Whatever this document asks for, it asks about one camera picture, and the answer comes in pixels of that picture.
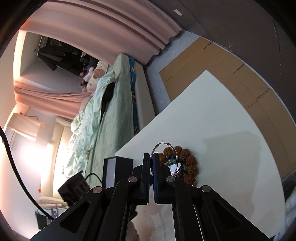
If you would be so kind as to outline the black square jewelry box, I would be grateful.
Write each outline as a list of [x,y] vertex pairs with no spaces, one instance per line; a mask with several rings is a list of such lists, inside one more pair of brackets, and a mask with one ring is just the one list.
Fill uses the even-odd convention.
[[124,178],[130,177],[133,171],[133,159],[124,157],[111,157],[104,159],[102,187],[114,187]]

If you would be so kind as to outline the butterfly hoop earring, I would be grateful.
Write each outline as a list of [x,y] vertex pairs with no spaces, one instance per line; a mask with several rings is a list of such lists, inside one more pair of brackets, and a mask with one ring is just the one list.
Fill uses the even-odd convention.
[[159,163],[163,166],[170,168],[172,176],[178,176],[181,169],[180,155],[182,152],[182,147],[173,146],[171,143],[160,141],[157,143],[150,154],[150,166],[152,169],[152,156],[160,146],[166,146],[161,153],[159,153]]

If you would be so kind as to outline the pale green duvet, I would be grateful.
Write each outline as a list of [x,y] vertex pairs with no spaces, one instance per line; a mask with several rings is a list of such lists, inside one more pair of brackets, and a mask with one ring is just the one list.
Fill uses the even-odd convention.
[[100,78],[93,96],[86,107],[71,123],[73,132],[68,145],[67,160],[62,174],[70,178],[78,172],[85,173],[90,151],[94,148],[97,132],[102,120],[101,102],[107,86],[116,81],[114,71]]

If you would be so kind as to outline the green bed blanket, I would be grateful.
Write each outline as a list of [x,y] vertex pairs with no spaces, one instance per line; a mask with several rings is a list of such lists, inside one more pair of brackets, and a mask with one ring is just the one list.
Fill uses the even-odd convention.
[[86,175],[97,175],[87,179],[92,187],[100,185],[98,178],[102,178],[104,159],[114,157],[115,153],[134,137],[128,56],[119,54],[110,71],[115,73],[113,96],[101,118],[86,168]]

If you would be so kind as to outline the pink curtain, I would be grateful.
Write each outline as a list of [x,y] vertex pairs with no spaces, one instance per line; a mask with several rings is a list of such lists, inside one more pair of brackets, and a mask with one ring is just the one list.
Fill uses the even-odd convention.
[[150,1],[47,1],[21,29],[68,43],[108,64],[122,53],[142,65],[181,31]]
[[52,92],[20,82],[14,82],[14,92],[17,102],[69,119],[79,114],[82,102],[93,94]]

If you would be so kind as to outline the black garment on bed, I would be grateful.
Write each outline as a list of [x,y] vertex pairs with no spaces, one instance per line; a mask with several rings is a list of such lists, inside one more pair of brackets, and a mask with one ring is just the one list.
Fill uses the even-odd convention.
[[101,102],[101,116],[103,116],[103,114],[105,113],[107,109],[107,104],[112,100],[114,87],[115,87],[115,82],[110,83],[107,86],[105,93],[103,94],[102,102]]

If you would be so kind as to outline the teddy bear print pillow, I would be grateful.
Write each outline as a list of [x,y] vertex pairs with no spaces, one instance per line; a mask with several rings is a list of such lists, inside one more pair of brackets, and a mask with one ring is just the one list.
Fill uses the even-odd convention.
[[85,77],[88,91],[95,91],[100,78],[107,73],[108,68],[109,65],[107,63],[99,61],[96,67],[91,67],[89,69],[88,75]]

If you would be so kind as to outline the flat brown cardboard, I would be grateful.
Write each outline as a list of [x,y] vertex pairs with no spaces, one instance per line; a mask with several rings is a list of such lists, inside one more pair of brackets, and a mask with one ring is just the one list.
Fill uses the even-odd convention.
[[218,45],[198,38],[160,71],[174,100],[205,70],[242,104],[264,136],[282,179],[295,171],[295,123],[276,93],[246,64]]

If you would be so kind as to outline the dark hanging clothes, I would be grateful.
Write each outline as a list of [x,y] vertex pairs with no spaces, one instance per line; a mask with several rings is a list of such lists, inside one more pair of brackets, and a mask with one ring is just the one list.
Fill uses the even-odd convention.
[[82,50],[52,38],[39,49],[38,58],[52,71],[59,67],[76,76],[81,75],[86,67],[96,67],[99,62],[89,54],[83,54]]

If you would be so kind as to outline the white wall socket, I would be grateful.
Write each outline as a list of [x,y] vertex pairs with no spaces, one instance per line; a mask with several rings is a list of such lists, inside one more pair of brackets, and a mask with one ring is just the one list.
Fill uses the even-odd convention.
[[174,9],[174,12],[175,12],[178,16],[183,16],[183,14],[182,14],[179,10],[177,10],[177,9]]

